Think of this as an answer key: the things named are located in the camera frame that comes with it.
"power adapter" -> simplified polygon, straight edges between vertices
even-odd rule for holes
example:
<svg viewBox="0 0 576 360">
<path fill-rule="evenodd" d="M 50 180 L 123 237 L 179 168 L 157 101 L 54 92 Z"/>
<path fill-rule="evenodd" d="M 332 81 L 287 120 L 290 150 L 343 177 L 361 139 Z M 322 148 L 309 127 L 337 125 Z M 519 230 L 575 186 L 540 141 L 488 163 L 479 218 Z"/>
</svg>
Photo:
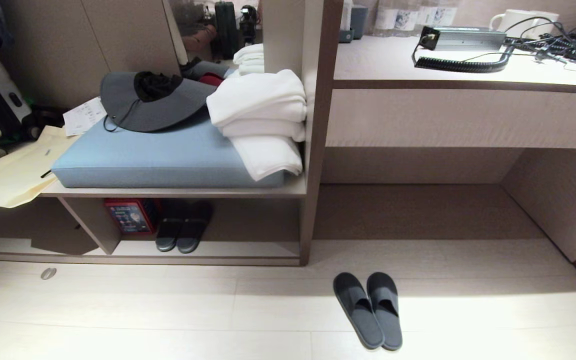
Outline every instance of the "power adapter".
<svg viewBox="0 0 576 360">
<path fill-rule="evenodd" d="M 437 51 L 491 51 L 501 49 L 506 33 L 487 27 L 423 27 L 419 45 Z"/>
</svg>

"white mug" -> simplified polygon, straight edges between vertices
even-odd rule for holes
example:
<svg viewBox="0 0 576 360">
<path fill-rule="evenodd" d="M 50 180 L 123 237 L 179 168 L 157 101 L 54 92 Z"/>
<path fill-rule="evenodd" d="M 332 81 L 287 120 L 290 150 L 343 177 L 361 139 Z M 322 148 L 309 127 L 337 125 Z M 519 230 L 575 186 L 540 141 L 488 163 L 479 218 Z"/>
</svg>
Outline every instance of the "white mug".
<svg viewBox="0 0 576 360">
<path fill-rule="evenodd" d="M 549 13 L 547 11 L 538 11 L 538 10 L 530 10 L 530 11 L 535 13 L 535 16 L 543 16 L 544 18 L 550 19 L 550 21 L 553 23 L 555 23 L 560 18 L 560 14 L 558 14 L 558 13 Z M 546 33 L 552 34 L 553 30 L 555 28 L 555 25 L 553 25 L 552 23 L 548 23 L 548 21 L 546 21 L 542 18 L 538 18 L 535 20 L 533 27 L 535 27 L 535 28 L 526 32 L 526 34 L 524 34 L 524 36 L 526 38 L 539 39 L 539 36 L 541 34 L 546 34 Z"/>
<path fill-rule="evenodd" d="M 499 30 L 500 32 L 505 32 L 505 34 L 510 38 L 519 38 L 522 36 L 523 32 L 530 29 L 531 27 L 534 27 L 539 19 L 526 21 L 522 23 L 519 22 L 526 19 L 534 18 L 535 16 L 539 15 L 537 15 L 537 13 L 535 13 L 534 11 L 507 9 L 505 10 L 505 13 L 496 14 L 495 16 L 492 16 L 492 18 L 490 19 L 489 27 L 494 30 Z M 497 19 L 501 19 L 501 23 L 499 23 L 499 26 L 497 28 L 495 28 L 493 26 L 493 23 Z M 516 23 L 519 23 L 519 25 L 516 25 L 512 29 L 506 31 L 506 29 L 512 27 L 512 25 L 515 25 Z M 523 34 L 523 36 L 526 37 L 526 35 L 528 33 L 531 33 L 532 31 L 533 30 L 526 31 L 526 33 Z"/>
</svg>

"blue cushion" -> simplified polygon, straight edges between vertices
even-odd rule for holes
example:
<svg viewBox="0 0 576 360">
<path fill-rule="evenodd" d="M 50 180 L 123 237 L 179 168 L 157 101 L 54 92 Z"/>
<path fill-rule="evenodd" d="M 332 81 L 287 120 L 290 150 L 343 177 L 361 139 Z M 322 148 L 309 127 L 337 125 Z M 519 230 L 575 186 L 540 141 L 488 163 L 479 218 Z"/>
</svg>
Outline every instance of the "blue cushion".
<svg viewBox="0 0 576 360">
<path fill-rule="evenodd" d="M 108 121 L 108 127 L 114 125 Z M 99 121 L 52 166 L 67 188 L 271 188 L 283 171 L 255 182 L 231 141 L 200 110 L 160 132 L 118 128 Z"/>
</svg>

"black bag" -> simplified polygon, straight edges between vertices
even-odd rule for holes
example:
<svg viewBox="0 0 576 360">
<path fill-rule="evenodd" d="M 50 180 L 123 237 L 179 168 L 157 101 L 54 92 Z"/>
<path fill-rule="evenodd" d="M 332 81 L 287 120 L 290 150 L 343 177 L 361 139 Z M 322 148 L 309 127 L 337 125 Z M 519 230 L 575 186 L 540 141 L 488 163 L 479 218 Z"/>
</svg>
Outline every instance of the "black bag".
<svg viewBox="0 0 576 360">
<path fill-rule="evenodd" d="M 217 18 L 217 34 L 221 42 L 222 55 L 225 60 L 233 59 L 240 50 L 240 34 L 237 31 L 235 6 L 230 1 L 215 3 L 214 12 Z"/>
</svg>

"document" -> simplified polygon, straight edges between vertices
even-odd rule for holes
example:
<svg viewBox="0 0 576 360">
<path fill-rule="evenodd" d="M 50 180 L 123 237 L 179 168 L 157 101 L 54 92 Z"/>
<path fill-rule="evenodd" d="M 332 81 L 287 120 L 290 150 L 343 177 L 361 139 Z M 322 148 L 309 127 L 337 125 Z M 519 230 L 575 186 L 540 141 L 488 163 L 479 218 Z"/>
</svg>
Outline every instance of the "document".
<svg viewBox="0 0 576 360">
<path fill-rule="evenodd" d="M 36 198 L 57 180 L 50 169 L 78 139 L 46 126 L 39 139 L 0 158 L 0 207 L 14 208 Z"/>
<path fill-rule="evenodd" d="M 106 110 L 97 96 L 63 114 L 66 136 L 81 135 L 106 116 Z"/>
</svg>

